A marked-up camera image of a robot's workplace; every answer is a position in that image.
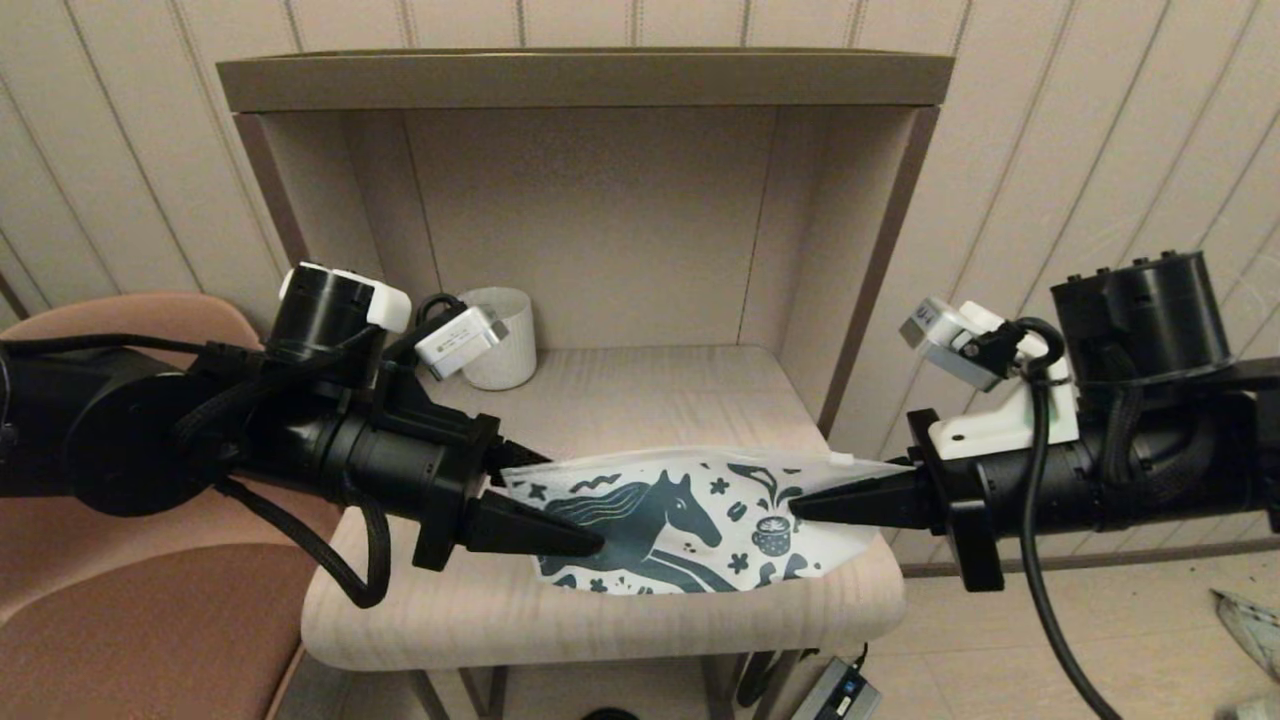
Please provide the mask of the light wood nightstand shelf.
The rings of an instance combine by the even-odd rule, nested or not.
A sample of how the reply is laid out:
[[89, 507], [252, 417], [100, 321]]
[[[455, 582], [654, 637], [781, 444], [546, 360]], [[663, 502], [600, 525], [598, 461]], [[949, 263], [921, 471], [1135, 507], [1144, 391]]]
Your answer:
[[219, 61], [218, 77], [289, 260], [532, 296], [531, 380], [433, 397], [567, 457], [817, 447], [852, 418], [952, 67], [381, 49]]

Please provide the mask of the grey power adapter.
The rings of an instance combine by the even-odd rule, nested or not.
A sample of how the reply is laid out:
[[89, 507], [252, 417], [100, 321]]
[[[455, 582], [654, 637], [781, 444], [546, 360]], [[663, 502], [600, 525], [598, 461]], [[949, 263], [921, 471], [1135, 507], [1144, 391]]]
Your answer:
[[870, 646], [852, 660], [833, 657], [787, 720], [873, 720], [883, 694], [863, 673]]

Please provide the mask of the white horse-print zip pouch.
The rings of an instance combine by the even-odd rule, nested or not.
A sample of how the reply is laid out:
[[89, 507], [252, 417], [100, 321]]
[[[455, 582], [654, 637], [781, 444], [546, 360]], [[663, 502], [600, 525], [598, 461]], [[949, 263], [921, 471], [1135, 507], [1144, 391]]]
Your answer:
[[868, 524], [808, 521], [810, 495], [897, 473], [849, 454], [684, 446], [504, 471], [508, 495], [600, 536], [586, 557], [541, 553], [539, 577], [605, 594], [748, 592], [819, 578], [870, 548]]

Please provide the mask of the white speckled floor bag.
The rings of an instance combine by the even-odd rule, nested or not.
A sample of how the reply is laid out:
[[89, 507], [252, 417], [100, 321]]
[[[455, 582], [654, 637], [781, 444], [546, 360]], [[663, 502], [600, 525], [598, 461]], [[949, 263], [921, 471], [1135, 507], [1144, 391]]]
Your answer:
[[1274, 683], [1263, 694], [1221, 707], [1213, 720], [1280, 720], [1280, 610], [1233, 592], [1211, 593], [1229, 635]]

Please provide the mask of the white ribbed mug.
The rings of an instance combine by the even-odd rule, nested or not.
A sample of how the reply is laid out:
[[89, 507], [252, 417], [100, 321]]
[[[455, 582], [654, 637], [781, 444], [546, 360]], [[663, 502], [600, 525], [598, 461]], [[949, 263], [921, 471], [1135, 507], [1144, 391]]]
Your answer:
[[504, 324], [507, 336], [472, 360], [465, 369], [466, 380], [479, 389], [506, 391], [522, 386], [538, 368], [538, 348], [532, 301], [521, 290], [485, 287], [460, 296], [468, 305], [488, 307]]

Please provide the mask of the brown upholstered chair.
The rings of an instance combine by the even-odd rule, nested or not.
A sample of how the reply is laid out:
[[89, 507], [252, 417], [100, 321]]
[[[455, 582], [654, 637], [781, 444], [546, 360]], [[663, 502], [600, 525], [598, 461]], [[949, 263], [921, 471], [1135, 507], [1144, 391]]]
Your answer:
[[315, 570], [215, 492], [127, 519], [0, 498], [0, 720], [269, 720]]

